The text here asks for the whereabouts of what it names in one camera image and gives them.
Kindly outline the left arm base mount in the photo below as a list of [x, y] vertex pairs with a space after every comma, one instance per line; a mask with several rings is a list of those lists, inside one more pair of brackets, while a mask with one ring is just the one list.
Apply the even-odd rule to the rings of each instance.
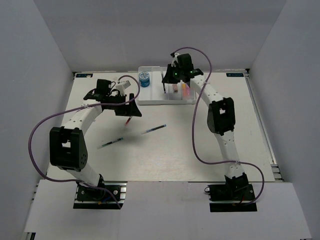
[[[118, 204], [122, 207], [126, 198], [126, 182], [104, 182], [104, 187], [115, 197]], [[97, 190], [77, 185], [74, 197], [73, 209], [80, 210], [120, 210], [116, 201], [110, 193], [104, 190]]]

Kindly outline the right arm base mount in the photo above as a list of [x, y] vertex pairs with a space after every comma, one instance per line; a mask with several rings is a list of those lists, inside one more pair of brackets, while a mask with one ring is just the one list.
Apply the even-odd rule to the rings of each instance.
[[232, 193], [225, 184], [211, 184], [204, 189], [209, 196], [211, 213], [250, 213], [257, 212], [257, 204], [250, 203], [255, 199], [253, 186], [249, 184], [239, 193]]

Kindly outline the purple cap highlighter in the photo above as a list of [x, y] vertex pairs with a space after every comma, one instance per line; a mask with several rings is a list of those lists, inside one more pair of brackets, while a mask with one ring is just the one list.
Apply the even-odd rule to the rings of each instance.
[[190, 97], [191, 97], [191, 92], [190, 92], [190, 87], [189, 87], [188, 85], [186, 85], [185, 92], [186, 92], [186, 97], [187, 97], [188, 99], [190, 99]]

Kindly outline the pink stapler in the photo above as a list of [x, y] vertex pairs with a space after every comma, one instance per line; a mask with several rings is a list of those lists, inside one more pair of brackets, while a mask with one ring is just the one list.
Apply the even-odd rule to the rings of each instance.
[[178, 93], [178, 91], [179, 91], [177, 84], [173, 84], [173, 85], [172, 85], [172, 89], [173, 89], [173, 92], [174, 92], [174, 93]]

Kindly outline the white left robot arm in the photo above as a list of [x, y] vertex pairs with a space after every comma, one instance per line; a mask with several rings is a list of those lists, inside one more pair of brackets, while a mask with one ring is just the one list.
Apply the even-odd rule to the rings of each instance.
[[141, 117], [135, 99], [137, 94], [126, 94], [131, 83], [119, 79], [114, 83], [98, 79], [96, 87], [83, 98], [82, 106], [60, 127], [53, 127], [49, 133], [50, 163], [75, 177], [87, 186], [88, 193], [99, 200], [105, 196], [106, 187], [100, 184], [103, 177], [88, 164], [85, 134], [104, 110], [114, 111], [116, 116]]

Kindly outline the blue correction tape roll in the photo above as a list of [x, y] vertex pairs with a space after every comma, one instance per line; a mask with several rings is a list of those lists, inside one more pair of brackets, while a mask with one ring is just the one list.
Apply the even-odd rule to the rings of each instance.
[[146, 88], [150, 85], [150, 74], [147, 71], [141, 71], [138, 73], [138, 79], [140, 86]]

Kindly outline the orange cap highlighter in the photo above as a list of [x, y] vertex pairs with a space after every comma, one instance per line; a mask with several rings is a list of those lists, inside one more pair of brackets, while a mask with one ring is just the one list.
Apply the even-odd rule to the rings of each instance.
[[190, 98], [191, 99], [194, 98], [194, 90], [193, 90], [193, 88], [190, 88]]

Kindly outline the yellow cap highlighter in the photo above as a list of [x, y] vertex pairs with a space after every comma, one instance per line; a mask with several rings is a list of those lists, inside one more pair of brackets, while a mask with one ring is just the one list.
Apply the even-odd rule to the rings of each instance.
[[182, 98], [186, 99], [188, 96], [188, 93], [187, 93], [187, 88], [185, 83], [181, 84], [181, 90], [182, 90]]

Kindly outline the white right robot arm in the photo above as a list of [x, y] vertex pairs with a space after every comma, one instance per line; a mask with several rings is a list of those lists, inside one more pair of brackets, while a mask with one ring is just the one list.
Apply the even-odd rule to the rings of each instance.
[[[172, 63], [167, 65], [162, 83], [178, 84], [184, 82], [198, 94], [191, 126], [193, 153], [203, 164], [226, 165], [225, 192], [229, 198], [236, 200], [243, 195], [244, 189], [249, 185], [249, 181], [240, 164], [235, 144], [236, 116], [234, 100], [231, 97], [223, 97], [208, 83], [209, 79], [205, 78], [204, 73], [199, 68], [194, 68], [190, 54], [174, 52], [171, 56], [173, 60]], [[207, 126], [218, 141], [222, 161], [206, 162], [200, 159], [196, 152], [195, 120], [200, 100], [203, 100], [208, 107]]]

